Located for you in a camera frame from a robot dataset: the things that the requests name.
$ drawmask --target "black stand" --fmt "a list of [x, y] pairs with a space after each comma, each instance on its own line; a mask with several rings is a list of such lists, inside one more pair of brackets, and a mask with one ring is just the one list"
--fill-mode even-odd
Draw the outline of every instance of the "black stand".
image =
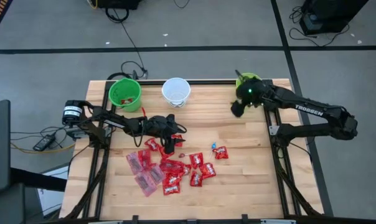
[[42, 174], [35, 174], [26, 170], [11, 168], [11, 185], [23, 183], [26, 187], [65, 191], [66, 180]]

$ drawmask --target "wooden tabletop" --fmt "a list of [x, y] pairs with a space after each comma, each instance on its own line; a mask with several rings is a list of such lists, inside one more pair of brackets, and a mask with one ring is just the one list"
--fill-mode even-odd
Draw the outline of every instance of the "wooden tabletop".
[[[291, 89], [288, 79], [274, 79], [275, 85]], [[86, 100], [100, 106], [105, 81], [91, 81]], [[149, 197], [145, 197], [134, 180], [126, 155], [144, 149], [135, 147], [131, 136], [118, 129], [112, 135], [111, 151], [106, 173], [101, 220], [131, 220], [139, 215], [140, 220], [177, 219], [237, 219], [242, 214], [249, 218], [283, 217], [276, 174], [271, 155], [265, 115], [262, 107], [247, 108], [241, 118], [234, 117], [230, 103], [235, 101], [234, 85], [191, 85], [191, 95], [185, 107], [171, 108], [162, 98], [160, 85], [142, 86], [142, 106], [146, 115], [167, 116], [172, 113], [176, 122], [187, 128], [183, 134], [183, 147], [176, 148], [170, 159], [189, 163], [189, 158], [178, 158], [180, 153], [203, 152], [205, 162], [211, 162], [216, 177], [205, 179], [203, 187], [191, 187], [188, 176], [181, 182], [181, 193], [163, 196], [162, 185]], [[141, 110], [134, 113], [116, 111], [127, 118], [142, 116]], [[296, 110], [280, 110], [283, 123], [300, 125]], [[209, 159], [213, 142], [226, 146], [229, 159]], [[306, 148], [304, 139], [292, 142]], [[76, 142], [74, 154], [88, 144], [87, 139]], [[295, 146], [288, 147], [294, 180], [307, 201], [322, 212], [313, 168], [309, 156]], [[87, 189], [93, 149], [79, 154], [70, 168], [63, 197], [60, 217], [66, 216]], [[153, 162], [161, 156], [152, 153]], [[289, 210], [293, 214], [290, 192], [285, 186]], [[94, 214], [96, 192], [92, 197], [90, 215]]]

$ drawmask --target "red candy wrapper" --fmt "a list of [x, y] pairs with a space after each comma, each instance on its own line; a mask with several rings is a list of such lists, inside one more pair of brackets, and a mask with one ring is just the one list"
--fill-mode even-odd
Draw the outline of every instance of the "red candy wrapper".
[[200, 171], [202, 172], [203, 179], [214, 177], [216, 175], [215, 170], [213, 168], [213, 164], [209, 162], [200, 166]]
[[150, 170], [148, 170], [148, 174], [151, 176], [153, 182], [158, 185], [160, 184], [164, 178], [166, 177], [164, 173], [162, 172], [159, 165], [152, 166]]
[[216, 159], [228, 159], [228, 152], [225, 146], [221, 146], [216, 149], [213, 149], [213, 152], [215, 152]]
[[187, 165], [187, 164], [185, 164], [183, 175], [188, 175], [189, 172], [190, 172], [190, 168], [191, 168], [191, 165]]
[[151, 151], [149, 149], [138, 151], [138, 159], [144, 169], [151, 168]]
[[152, 151], [157, 151], [161, 147], [161, 145], [156, 143], [155, 138], [148, 139], [144, 144]]
[[159, 152], [161, 153], [162, 155], [162, 159], [167, 159], [168, 157], [171, 157], [172, 155], [174, 155], [174, 152], [170, 153], [170, 154], [166, 154], [164, 152], [164, 147], [160, 146], [159, 147]]
[[171, 159], [162, 159], [160, 168], [163, 172], [170, 172], [173, 174], [180, 174], [184, 172], [185, 164], [180, 161], [174, 161]]
[[144, 170], [144, 167], [139, 162], [139, 157], [137, 152], [132, 152], [126, 156], [128, 164], [130, 165], [131, 171], [136, 175]]
[[175, 186], [181, 181], [181, 176], [178, 174], [167, 173], [166, 178], [163, 180], [163, 186]]
[[202, 176], [198, 174], [196, 171], [192, 172], [192, 176], [190, 177], [189, 185], [193, 187], [201, 187], [202, 186]]
[[157, 189], [156, 184], [153, 182], [151, 176], [147, 172], [137, 174], [134, 179], [137, 181], [137, 184], [147, 197]]
[[178, 194], [180, 193], [180, 191], [181, 191], [180, 184], [177, 184], [175, 186], [163, 185], [163, 195]]
[[190, 164], [192, 165], [192, 168], [194, 169], [203, 165], [203, 154], [201, 152], [189, 155], [189, 159], [190, 159]]
[[[182, 139], [182, 135], [180, 135], [180, 134], [172, 134], [172, 135], [171, 135], [171, 138]], [[176, 146], [176, 147], [182, 147], [182, 142], [175, 143], [174, 146]]]

